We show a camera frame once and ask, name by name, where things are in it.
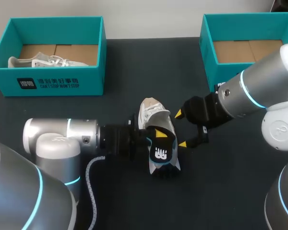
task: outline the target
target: white cable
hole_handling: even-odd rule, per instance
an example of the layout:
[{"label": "white cable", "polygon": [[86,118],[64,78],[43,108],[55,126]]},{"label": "white cable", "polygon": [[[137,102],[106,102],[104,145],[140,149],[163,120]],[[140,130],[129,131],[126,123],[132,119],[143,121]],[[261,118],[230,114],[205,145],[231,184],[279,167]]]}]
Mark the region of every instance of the white cable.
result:
[{"label": "white cable", "polygon": [[101,157],[95,157],[95,158],[91,159],[91,161],[87,164],[87,167],[85,170],[86,185],[87,185],[87,189],[88,189],[88,192],[90,194],[90,197],[91,197],[92,209],[93,209],[93,218],[92,218],[92,222],[91,222],[91,225],[88,228],[88,230],[93,229],[93,227],[96,223],[96,219],[97,219],[97,206],[96,206],[96,202],[95,202],[95,198],[94,198],[94,194],[93,194],[93,190],[92,190],[92,186],[91,186],[91,182],[90,182],[90,169],[91,169],[92,164],[95,161],[104,160],[105,158],[106,158],[105,156],[101,156]]}]

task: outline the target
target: white wall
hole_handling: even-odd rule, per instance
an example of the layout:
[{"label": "white wall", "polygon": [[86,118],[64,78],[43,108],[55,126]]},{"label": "white wall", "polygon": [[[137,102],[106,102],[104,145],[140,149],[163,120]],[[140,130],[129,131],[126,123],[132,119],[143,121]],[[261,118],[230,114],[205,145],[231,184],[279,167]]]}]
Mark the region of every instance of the white wall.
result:
[{"label": "white wall", "polygon": [[0,0],[10,17],[102,15],[107,38],[199,36],[204,13],[265,12],[273,0]]}]

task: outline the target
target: shoelace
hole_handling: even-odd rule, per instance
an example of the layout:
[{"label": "shoelace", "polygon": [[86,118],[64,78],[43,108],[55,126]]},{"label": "shoelace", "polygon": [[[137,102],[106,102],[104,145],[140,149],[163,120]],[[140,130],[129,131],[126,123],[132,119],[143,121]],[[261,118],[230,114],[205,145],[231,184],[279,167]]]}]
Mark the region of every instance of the shoelace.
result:
[{"label": "shoelace", "polygon": [[52,63],[53,65],[58,65],[59,63],[62,64],[62,66],[69,66],[69,60],[68,59],[63,59],[59,56],[56,55],[52,55],[50,56],[49,60],[50,63]]},{"label": "shoelace", "polygon": [[154,104],[154,105],[151,105],[150,107],[147,107],[146,109],[144,109],[144,121],[147,121],[148,118],[154,113],[154,112],[157,112],[157,111],[165,111],[165,109],[162,108],[162,104],[160,103],[157,103],[157,104]]}]

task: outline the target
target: screw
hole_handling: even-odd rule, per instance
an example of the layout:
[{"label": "screw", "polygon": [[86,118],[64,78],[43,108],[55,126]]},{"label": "screw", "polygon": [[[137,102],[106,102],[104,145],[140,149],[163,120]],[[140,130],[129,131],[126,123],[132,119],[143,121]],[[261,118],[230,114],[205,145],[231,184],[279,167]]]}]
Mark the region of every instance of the screw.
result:
[{"label": "screw", "polygon": [[230,94],[230,91],[229,91],[228,89],[224,91],[224,95],[225,95],[226,97],[229,96],[229,94]]},{"label": "screw", "polygon": [[83,143],[88,144],[90,142],[89,138],[83,138]]}]

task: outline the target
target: cardboard insert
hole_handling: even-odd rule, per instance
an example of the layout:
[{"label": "cardboard insert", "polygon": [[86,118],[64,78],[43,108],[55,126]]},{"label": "cardboard insert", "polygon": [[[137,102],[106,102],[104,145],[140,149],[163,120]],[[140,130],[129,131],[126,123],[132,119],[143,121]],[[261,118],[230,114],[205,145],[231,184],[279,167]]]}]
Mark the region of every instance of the cardboard insert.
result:
[{"label": "cardboard insert", "polygon": [[82,62],[89,66],[97,65],[98,45],[23,45],[19,59],[30,59],[38,52]]},{"label": "cardboard insert", "polygon": [[219,63],[256,62],[280,49],[281,40],[215,41]]}]

